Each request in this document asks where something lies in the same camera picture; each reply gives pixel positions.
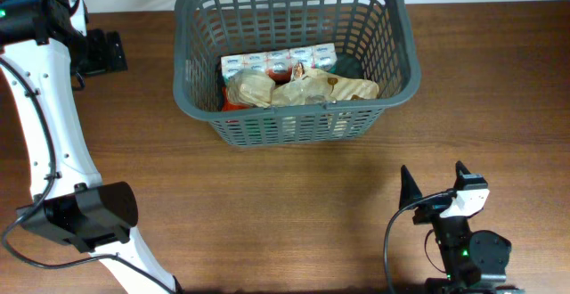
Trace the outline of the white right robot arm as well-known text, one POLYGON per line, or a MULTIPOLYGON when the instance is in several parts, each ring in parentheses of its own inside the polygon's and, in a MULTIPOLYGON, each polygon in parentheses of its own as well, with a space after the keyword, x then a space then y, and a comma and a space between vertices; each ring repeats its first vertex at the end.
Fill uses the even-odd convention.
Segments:
POLYGON ((412 210, 415 225, 431 225, 444 264, 445 278, 428 278, 425 291, 452 293, 522 293, 506 283, 511 242, 499 234, 472 231, 468 220, 484 209, 490 194, 488 183, 455 164, 451 189, 424 196, 407 167, 401 167, 399 211, 412 210))

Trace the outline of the grey plastic basket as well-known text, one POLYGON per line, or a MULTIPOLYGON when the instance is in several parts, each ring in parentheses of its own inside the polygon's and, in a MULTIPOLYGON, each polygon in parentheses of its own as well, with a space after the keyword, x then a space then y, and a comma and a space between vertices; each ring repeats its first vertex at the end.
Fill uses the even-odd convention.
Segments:
POLYGON ((175 102, 231 145, 351 139, 419 89, 404 0, 176 0, 175 22, 175 102), (223 57, 327 43, 335 71, 377 83, 376 99, 224 110, 223 57))

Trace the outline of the orange spaghetti packet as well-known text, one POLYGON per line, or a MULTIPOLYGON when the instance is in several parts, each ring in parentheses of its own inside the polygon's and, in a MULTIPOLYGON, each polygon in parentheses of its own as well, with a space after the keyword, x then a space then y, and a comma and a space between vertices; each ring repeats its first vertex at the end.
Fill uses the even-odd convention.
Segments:
POLYGON ((223 88, 224 104, 222 111, 234 111, 249 109, 250 106, 243 102, 235 89, 223 88))

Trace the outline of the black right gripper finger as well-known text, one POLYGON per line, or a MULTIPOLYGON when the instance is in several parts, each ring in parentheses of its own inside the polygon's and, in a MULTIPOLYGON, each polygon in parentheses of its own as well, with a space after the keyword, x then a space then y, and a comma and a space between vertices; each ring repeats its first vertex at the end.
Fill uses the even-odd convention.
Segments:
POLYGON ((415 208, 422 199, 423 195, 409 169, 405 165, 402 165, 399 209, 415 208))
POLYGON ((456 180, 453 189, 456 191, 472 191, 486 188, 486 180, 480 174, 472 174, 467 167, 458 160, 455 163, 456 180))

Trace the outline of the brown paper bag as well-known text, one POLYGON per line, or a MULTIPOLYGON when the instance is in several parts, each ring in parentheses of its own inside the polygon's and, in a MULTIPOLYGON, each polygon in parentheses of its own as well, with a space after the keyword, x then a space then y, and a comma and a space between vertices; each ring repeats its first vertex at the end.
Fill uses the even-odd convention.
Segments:
POLYGON ((325 102, 372 100, 379 95, 379 85, 371 80, 344 78, 322 69, 296 69, 293 79, 283 86, 284 97, 290 105, 325 102))

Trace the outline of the tissue pack multipack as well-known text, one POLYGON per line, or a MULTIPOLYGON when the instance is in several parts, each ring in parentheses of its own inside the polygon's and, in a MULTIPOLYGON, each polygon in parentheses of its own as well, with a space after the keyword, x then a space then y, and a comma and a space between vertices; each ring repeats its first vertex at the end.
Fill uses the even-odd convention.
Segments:
POLYGON ((304 67, 332 72, 338 61, 332 43, 296 47, 261 53, 228 55, 221 58, 221 71, 225 83, 243 69, 262 71, 277 83, 287 82, 293 67, 301 62, 304 67))

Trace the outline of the cream paper bag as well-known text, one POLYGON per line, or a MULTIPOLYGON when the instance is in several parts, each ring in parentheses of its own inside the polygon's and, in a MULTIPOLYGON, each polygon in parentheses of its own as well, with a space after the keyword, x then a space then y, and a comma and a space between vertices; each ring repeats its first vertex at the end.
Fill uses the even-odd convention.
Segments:
POLYGON ((232 104, 249 107, 278 107, 305 104, 312 85, 307 79, 277 86, 262 71, 243 69, 234 74, 226 87, 227 100, 232 104))

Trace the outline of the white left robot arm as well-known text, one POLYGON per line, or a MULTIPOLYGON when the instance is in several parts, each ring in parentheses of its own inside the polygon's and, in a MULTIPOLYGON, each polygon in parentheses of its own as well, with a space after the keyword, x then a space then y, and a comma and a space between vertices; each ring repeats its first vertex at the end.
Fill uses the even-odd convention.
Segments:
POLYGON ((119 34, 87 23, 83 0, 1 0, 1 71, 30 161, 32 203, 14 226, 102 262, 130 293, 178 293, 138 230, 131 187, 105 184, 86 147, 74 93, 127 68, 119 34))

